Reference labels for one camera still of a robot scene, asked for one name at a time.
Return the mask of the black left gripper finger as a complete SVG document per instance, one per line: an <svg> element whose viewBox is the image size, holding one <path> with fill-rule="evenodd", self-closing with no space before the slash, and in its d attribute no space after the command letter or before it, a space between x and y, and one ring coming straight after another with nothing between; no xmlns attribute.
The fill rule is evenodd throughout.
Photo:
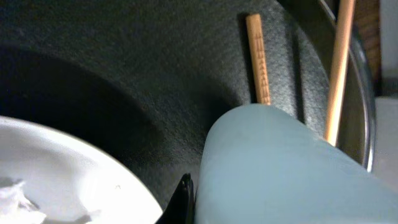
<svg viewBox="0 0 398 224"><path fill-rule="evenodd" d="M195 216L194 185L191 175L184 174L167 208L156 224L192 224Z"/></svg>

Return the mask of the light blue cup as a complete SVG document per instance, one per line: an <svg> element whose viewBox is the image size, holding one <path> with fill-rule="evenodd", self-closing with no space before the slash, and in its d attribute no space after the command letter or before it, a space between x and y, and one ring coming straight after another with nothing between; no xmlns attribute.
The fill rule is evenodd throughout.
<svg viewBox="0 0 398 224"><path fill-rule="evenodd" d="M228 111L205 141L196 223L396 223L397 194L273 106Z"/></svg>

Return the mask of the white napkin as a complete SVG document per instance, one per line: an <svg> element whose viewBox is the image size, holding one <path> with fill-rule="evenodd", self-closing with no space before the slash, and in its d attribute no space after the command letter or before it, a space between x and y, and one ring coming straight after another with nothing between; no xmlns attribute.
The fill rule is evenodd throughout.
<svg viewBox="0 0 398 224"><path fill-rule="evenodd" d="M24 185L20 180L1 187L1 224L42 224L47 218L25 197Z"/></svg>

